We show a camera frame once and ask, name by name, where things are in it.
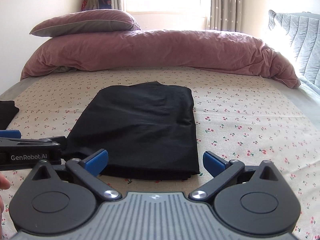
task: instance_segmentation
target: hand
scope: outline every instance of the hand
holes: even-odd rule
[[[10,182],[7,180],[7,178],[0,174],[0,189],[8,189],[10,188]],[[2,212],[4,211],[4,204],[2,201],[2,198],[0,196],[0,209],[1,209],[1,215],[0,215],[0,222],[2,221]],[[2,225],[0,225],[0,239],[2,239]]]

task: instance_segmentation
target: wall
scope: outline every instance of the wall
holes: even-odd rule
[[[241,31],[263,38],[268,26],[268,11],[320,14],[320,0],[242,0]]]
[[[38,23],[81,9],[83,0],[0,0],[0,94],[19,81],[32,53],[48,38],[29,35]]]

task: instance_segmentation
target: logo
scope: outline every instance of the logo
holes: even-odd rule
[[[159,195],[152,195],[152,196],[150,196],[151,198],[153,198],[153,199],[155,199],[155,200],[157,200],[158,198],[161,198],[161,196],[159,196]]]
[[[13,161],[48,159],[48,157],[47,157],[46,154],[21,155],[21,156],[11,155],[10,158],[11,158],[11,160],[13,160]]]

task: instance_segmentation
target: black round disc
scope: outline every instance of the black round disc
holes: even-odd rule
[[[78,228],[93,215],[96,199],[86,188],[62,181],[39,180],[10,203],[16,228],[34,235],[57,235]]]
[[[251,184],[237,184],[219,192],[213,205],[217,215],[247,234],[270,236],[292,231],[300,215],[295,195],[286,194],[273,181]]]
[[[265,192],[251,192],[245,194],[240,199],[241,205],[247,211],[256,214],[267,214],[275,210],[278,206],[278,200]]]
[[[32,201],[35,210],[43,213],[55,213],[63,210],[69,204],[69,197],[58,191],[44,192]]]

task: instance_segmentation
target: bedding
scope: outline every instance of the bedding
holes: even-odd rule
[[[267,80],[294,105],[320,130],[320,95],[306,84],[301,83],[298,89],[290,89],[274,80]]]
[[[24,66],[21,79],[59,66],[95,71],[119,67],[191,66],[222,73],[262,76],[296,88],[291,63],[253,36],[223,31],[124,31],[52,38]]]
[[[101,176],[124,194],[134,191],[183,191],[212,177],[203,168],[206,150],[246,165],[272,160],[297,195],[301,216],[294,230],[299,239],[316,239],[320,227],[320,133],[305,115],[266,79],[255,76],[208,72],[189,67],[123,68],[97,72],[50,74],[36,80],[14,100],[20,112],[9,125],[23,138],[67,136],[97,94],[111,85],[158,81],[191,89],[195,107],[200,174],[185,181],[143,181]],[[295,91],[270,80],[286,94]],[[12,187],[2,191],[4,237],[14,233],[8,204],[29,171],[2,172]]]
[[[95,33],[140,30],[129,13],[115,9],[97,9],[69,13],[45,20],[29,34],[40,37],[57,37],[75,33]]]
[[[320,15],[269,11],[268,44],[293,63],[302,82],[320,94]]]

